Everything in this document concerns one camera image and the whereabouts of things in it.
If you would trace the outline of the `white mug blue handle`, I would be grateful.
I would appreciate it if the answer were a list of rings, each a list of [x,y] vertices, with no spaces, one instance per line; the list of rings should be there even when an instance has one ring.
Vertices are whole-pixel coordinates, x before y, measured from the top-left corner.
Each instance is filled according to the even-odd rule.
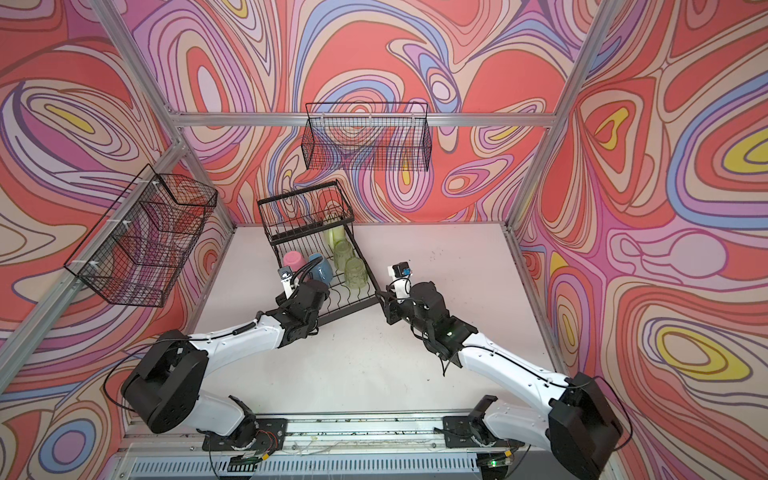
[[[308,259],[308,264],[311,266],[309,273],[313,280],[321,281],[328,286],[331,285],[335,275],[334,269],[323,254],[312,254]]]

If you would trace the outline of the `pink plastic cup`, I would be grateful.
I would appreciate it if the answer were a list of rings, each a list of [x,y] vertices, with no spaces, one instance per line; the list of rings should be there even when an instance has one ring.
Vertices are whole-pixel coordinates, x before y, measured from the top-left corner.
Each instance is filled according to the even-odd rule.
[[[306,264],[305,255],[298,250],[289,250],[282,256],[282,266],[290,268],[292,272],[297,272]]]

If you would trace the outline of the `green tumbler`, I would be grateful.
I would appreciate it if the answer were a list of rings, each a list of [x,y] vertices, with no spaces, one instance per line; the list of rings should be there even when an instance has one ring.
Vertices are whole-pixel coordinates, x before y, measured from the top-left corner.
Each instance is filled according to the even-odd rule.
[[[358,257],[351,257],[347,260],[344,268],[346,285],[350,289],[361,290],[368,284],[368,274],[365,263]]]
[[[343,272],[349,259],[354,257],[354,247],[348,240],[340,240],[334,245],[333,260],[337,271]]]

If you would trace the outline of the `cream mug green handle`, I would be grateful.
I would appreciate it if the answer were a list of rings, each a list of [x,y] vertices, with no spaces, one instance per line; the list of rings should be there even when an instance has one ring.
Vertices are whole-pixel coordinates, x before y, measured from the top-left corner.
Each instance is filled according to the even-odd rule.
[[[347,240],[346,230],[343,224],[325,230],[324,236],[326,243],[331,250],[334,250],[340,242]]]

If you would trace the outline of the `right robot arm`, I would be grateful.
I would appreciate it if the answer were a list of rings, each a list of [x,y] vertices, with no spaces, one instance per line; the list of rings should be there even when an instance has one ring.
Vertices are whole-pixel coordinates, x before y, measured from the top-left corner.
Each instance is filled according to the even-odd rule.
[[[524,403],[518,407],[486,395],[463,425],[444,430],[445,438],[482,448],[536,446],[578,479],[601,476],[624,428],[595,378],[568,377],[502,348],[451,314],[432,282],[409,287],[397,279],[378,297],[387,322],[406,322],[443,369],[454,365],[478,374]]]

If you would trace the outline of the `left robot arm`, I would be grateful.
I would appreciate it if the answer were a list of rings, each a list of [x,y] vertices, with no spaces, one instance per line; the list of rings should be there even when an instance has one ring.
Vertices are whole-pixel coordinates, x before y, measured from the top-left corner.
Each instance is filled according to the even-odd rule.
[[[308,280],[275,309],[237,327],[191,336],[167,331],[123,381],[120,394],[155,434],[185,426],[244,449],[259,431],[255,414],[235,396],[204,392],[203,381],[229,364],[309,337],[328,296],[325,283]]]

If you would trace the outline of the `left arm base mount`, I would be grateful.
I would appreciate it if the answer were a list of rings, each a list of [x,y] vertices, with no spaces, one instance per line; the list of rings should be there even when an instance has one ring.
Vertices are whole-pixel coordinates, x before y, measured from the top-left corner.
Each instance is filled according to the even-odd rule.
[[[253,451],[274,454],[283,448],[288,426],[286,418],[258,418],[240,399],[230,395],[244,413],[244,418],[228,436],[200,430],[205,434],[202,450],[206,452]]]

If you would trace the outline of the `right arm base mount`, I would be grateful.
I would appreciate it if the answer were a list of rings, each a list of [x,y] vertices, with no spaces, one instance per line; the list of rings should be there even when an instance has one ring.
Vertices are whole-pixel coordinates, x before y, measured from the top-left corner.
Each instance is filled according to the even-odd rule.
[[[434,427],[433,432],[442,435],[448,448],[501,448],[516,451],[524,445],[514,439],[497,437],[485,424],[485,414],[498,401],[495,395],[485,395],[464,416],[444,416],[442,426]]]

